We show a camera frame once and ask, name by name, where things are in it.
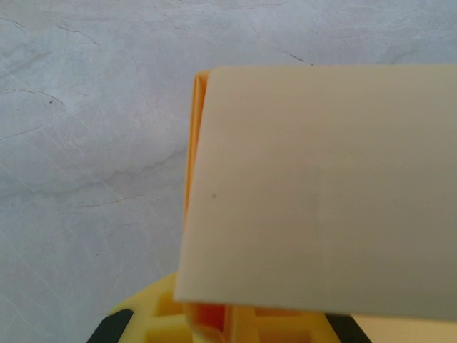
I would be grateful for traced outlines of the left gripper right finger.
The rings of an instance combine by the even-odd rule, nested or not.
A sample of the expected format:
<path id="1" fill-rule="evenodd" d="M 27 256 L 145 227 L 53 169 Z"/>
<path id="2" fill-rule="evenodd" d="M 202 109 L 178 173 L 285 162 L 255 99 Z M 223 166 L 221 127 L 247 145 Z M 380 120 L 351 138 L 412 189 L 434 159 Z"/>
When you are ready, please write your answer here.
<path id="1" fill-rule="evenodd" d="M 350 315 L 229 307 L 228 341 L 363 343 L 371 340 Z"/>

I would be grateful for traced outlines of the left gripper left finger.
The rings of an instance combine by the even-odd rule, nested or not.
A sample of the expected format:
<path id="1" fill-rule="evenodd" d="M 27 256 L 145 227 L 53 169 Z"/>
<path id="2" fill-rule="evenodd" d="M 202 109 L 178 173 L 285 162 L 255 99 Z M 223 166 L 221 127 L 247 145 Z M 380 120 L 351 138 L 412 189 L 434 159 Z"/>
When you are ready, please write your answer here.
<path id="1" fill-rule="evenodd" d="M 192 342 L 183 307 L 174 301 L 175 281 L 167 275 L 116 305 L 88 342 Z"/>

